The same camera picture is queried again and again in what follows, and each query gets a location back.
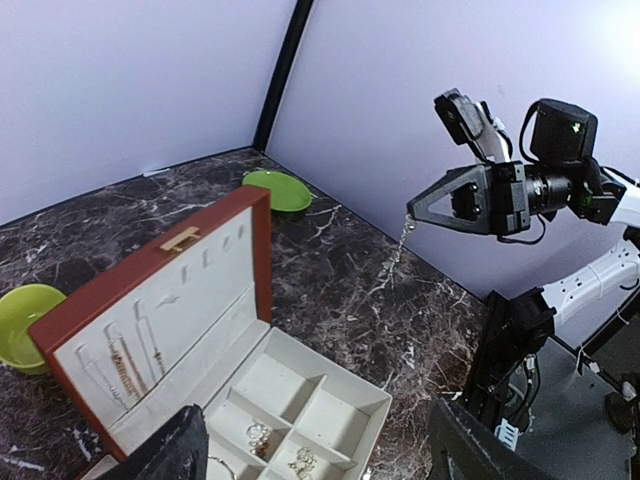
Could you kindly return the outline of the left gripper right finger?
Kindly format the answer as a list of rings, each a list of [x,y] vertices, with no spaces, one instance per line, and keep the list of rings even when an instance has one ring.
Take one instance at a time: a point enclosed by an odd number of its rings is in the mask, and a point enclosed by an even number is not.
[[[428,479],[552,479],[501,443],[460,405],[431,405]]]

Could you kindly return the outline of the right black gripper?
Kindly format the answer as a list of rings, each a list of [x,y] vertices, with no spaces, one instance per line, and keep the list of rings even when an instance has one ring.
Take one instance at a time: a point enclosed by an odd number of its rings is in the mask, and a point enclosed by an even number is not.
[[[459,167],[411,199],[407,214],[458,232],[508,236],[530,227],[525,185],[519,161]]]

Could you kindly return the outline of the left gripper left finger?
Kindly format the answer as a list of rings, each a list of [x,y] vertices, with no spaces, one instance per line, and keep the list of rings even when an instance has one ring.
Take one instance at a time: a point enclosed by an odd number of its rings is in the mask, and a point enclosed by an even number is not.
[[[200,406],[184,406],[127,460],[107,472],[108,479],[206,478],[208,440]]]

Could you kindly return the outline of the red jewelry box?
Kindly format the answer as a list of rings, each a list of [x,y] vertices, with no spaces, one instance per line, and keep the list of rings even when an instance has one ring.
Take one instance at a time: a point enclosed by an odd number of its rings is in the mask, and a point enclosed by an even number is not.
[[[267,190],[243,186],[70,295],[30,336],[105,453],[107,479],[184,406],[198,405],[205,479],[359,479],[392,398],[272,323]]]

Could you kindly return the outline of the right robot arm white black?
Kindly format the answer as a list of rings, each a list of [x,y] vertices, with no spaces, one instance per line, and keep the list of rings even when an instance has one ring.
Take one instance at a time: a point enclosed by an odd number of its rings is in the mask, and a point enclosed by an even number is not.
[[[540,394],[538,352],[587,306],[612,291],[639,291],[639,182],[595,158],[597,117],[542,98],[511,139],[485,102],[458,90],[434,101],[473,164],[446,172],[407,204],[410,222],[516,245],[534,220],[569,211],[574,240],[552,254],[563,278],[512,299],[492,294],[491,314],[463,397],[481,424],[523,427]]]

